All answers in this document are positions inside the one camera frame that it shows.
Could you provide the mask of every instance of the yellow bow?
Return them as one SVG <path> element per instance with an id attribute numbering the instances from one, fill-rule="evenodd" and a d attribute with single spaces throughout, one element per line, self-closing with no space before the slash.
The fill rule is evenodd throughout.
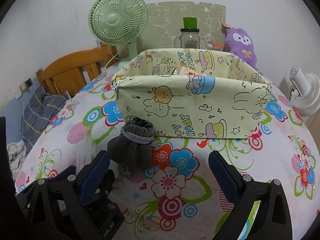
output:
<path id="1" fill-rule="evenodd" d="M 251 57 L 250 57 L 251 51 L 243 49 L 242 52 L 245 53 L 245 57 L 251 58 Z"/>

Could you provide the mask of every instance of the red heart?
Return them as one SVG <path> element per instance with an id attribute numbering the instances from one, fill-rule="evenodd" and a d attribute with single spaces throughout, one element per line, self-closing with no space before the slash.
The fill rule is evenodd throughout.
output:
<path id="1" fill-rule="evenodd" d="M 142 186 L 140 187 L 140 190 L 144 190 L 147 188 L 147 184 L 146 183 L 143 183 Z"/>

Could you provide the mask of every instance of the white wall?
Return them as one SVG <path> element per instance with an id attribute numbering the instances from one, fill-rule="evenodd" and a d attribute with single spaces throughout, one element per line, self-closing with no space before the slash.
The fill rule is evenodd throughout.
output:
<path id="1" fill-rule="evenodd" d="M 174 0 L 145 0 L 146 3 Z M 320 75 L 320 28 L 302 0 L 176 0 L 227 7 L 227 22 L 251 36 L 258 67 L 276 85 L 297 64 Z M 0 24 L 0 109 L 39 68 L 95 44 L 88 24 L 95 0 L 17 0 Z"/>

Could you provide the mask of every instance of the electric fan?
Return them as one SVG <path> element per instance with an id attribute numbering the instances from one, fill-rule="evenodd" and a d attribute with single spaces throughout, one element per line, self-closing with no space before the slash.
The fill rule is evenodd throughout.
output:
<path id="1" fill-rule="evenodd" d="M 89 14 L 92 34 L 106 45 L 128 44 L 125 66 L 138 55 L 136 39 L 147 23 L 147 6 L 143 0 L 97 0 Z"/>
<path id="2" fill-rule="evenodd" d="M 320 108 L 320 80 L 313 73 L 303 74 L 294 65 L 289 71 L 289 79 L 296 88 L 290 102 L 301 116 L 314 114 Z"/>

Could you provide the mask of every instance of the blue star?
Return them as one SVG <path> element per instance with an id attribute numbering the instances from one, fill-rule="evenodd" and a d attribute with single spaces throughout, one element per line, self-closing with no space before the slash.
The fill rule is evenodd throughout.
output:
<path id="1" fill-rule="evenodd" d="M 138 192 L 133 192 L 132 198 L 133 198 L 134 200 L 136 200 L 136 199 L 139 200 L 139 198 L 140 198 L 140 193 L 138 193 Z"/>

